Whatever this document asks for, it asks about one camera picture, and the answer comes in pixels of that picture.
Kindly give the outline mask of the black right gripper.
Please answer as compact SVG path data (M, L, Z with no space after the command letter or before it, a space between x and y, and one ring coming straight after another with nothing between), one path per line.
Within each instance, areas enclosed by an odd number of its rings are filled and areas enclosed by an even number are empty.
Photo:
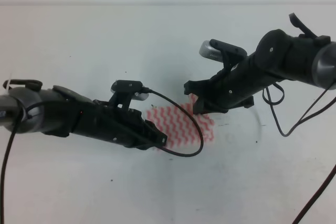
M254 95L265 88L265 70L254 61L242 61L228 74L210 80L188 81L184 94L198 96L193 114L226 113L254 106Z

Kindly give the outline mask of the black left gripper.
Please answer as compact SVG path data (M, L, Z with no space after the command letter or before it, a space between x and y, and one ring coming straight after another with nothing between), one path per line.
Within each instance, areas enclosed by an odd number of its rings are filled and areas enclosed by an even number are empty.
M165 147L167 142L167 135L160 133L153 122L143 120L141 112L97 103L77 106L71 133L141 150Z

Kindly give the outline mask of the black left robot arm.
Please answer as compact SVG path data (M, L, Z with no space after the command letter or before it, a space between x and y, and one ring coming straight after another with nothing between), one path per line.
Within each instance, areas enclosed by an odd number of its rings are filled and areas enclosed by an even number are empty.
M132 100L148 97L140 81L115 81L109 101L91 100L61 86L43 89L42 85L37 80L6 80L3 88L7 93L1 96L1 125L11 131L21 115L19 134L75 134L139 150L166 144L167 135L143 119L140 111L129 107Z

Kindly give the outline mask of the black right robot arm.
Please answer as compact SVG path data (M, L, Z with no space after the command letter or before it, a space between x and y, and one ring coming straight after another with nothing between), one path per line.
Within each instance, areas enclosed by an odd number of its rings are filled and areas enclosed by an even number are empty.
M297 37L281 29L266 33L249 55L241 47L211 39L202 43L199 54L223 64L210 79L188 81L184 93L197 96L194 114L227 113L235 108L250 108L254 95L283 80L299 81L322 89L335 89L335 42L317 36L294 14Z

